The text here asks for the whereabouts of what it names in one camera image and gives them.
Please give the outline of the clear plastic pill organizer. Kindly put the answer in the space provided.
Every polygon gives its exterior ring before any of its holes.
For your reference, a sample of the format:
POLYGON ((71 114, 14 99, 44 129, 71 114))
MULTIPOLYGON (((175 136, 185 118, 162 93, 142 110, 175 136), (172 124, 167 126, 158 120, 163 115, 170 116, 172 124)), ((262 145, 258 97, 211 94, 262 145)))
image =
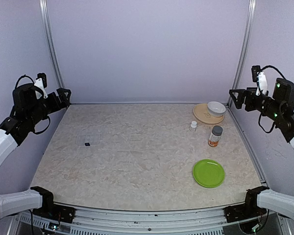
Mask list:
POLYGON ((76 139, 77 146, 93 146, 97 145, 100 142, 100 134, 94 135, 79 135, 76 139))

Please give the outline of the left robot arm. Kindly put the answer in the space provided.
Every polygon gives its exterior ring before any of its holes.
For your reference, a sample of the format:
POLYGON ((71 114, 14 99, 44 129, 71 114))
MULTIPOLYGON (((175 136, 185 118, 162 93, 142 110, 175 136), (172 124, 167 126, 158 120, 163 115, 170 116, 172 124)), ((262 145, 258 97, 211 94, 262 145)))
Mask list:
MULTIPOLYGON (((50 114, 69 107, 71 94, 69 89, 64 88, 45 94, 44 87, 33 83, 18 86, 13 90, 12 111, 0 124, 0 167, 29 133, 42 133, 35 130, 39 122, 50 120, 50 114)), ((58 205, 53 202, 52 192, 42 187, 0 195, 0 219, 32 209, 40 210, 49 218, 59 213, 58 205)))

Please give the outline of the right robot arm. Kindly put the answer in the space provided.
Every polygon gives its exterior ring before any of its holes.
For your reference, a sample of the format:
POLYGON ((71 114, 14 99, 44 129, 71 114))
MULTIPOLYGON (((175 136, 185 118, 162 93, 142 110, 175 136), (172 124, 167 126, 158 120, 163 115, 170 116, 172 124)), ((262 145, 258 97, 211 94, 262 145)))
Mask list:
MULTIPOLYGON (((272 128, 279 129, 287 143, 294 150, 294 83, 277 78, 272 96, 267 93, 257 94, 257 88, 231 89, 231 98, 237 109, 259 111, 260 117, 268 117, 273 121, 272 128)), ((249 189, 241 213, 252 217, 260 210, 276 212, 294 221, 294 196, 273 191, 269 187, 260 186, 249 189)))

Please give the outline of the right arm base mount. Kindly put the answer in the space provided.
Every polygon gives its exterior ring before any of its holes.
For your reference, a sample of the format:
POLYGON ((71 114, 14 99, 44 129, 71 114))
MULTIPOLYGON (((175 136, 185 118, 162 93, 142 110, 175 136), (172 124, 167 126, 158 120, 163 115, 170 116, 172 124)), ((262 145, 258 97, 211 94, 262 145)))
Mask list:
POLYGON ((253 189, 248 189, 245 195, 245 201, 242 204, 228 206, 224 208, 224 213, 227 223, 237 222, 267 213, 266 209, 257 206, 257 196, 269 189, 266 186, 259 186, 253 189))

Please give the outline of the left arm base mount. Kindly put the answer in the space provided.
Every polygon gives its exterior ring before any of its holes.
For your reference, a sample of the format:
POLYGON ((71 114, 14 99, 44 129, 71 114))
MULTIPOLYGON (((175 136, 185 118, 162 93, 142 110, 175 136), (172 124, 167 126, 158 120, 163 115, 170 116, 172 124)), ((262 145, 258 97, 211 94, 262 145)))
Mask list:
POLYGON ((75 216, 75 208, 55 204, 53 193, 47 189, 39 186, 31 187, 30 189, 38 192, 42 196, 42 206, 38 209, 33 209, 34 215, 72 224, 75 216))

